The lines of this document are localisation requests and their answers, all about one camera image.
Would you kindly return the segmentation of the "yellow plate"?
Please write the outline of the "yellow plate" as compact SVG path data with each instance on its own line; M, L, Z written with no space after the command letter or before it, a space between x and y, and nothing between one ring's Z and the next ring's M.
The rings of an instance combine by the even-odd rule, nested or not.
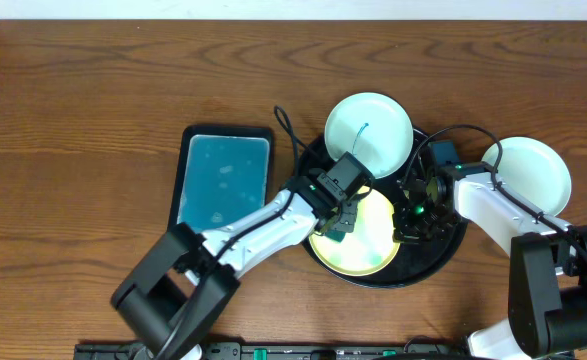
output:
M393 214L392 203L373 190L358 204L355 230L340 243L312 234L312 251L324 265L342 275L359 277L378 272L400 248L393 238Z

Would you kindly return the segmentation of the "light green plate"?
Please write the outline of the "light green plate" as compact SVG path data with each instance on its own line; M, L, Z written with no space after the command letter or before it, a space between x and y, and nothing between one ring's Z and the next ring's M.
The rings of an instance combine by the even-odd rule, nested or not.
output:
M395 100L379 93L357 93L343 99L325 124L324 142L329 156L337 161L348 152L376 179L404 165L413 141L407 112Z
M503 153L497 172L503 181L546 214L559 215L572 191L571 175L560 155L533 138L510 137L500 143Z

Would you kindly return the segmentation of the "green yellow sponge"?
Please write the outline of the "green yellow sponge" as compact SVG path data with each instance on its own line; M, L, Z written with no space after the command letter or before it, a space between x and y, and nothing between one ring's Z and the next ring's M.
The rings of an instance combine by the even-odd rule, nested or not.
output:
M335 222L325 233L324 236L335 242L342 242L351 226L348 221Z

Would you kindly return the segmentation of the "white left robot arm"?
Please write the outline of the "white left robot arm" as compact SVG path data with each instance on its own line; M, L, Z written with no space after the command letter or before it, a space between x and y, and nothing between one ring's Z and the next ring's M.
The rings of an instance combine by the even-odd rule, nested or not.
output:
M183 358L207 335L244 274L331 224L335 207L323 200L314 185L285 189L232 224L201 233L174 226L115 290L113 308L154 358Z

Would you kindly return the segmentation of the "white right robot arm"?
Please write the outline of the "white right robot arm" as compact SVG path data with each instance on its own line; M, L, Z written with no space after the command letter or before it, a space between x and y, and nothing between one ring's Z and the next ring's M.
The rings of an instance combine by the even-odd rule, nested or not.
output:
M468 338L475 357L538 359L587 348L587 225L548 216L507 187L493 166L433 165L398 182L412 204L403 238L473 222L510 258L508 317Z

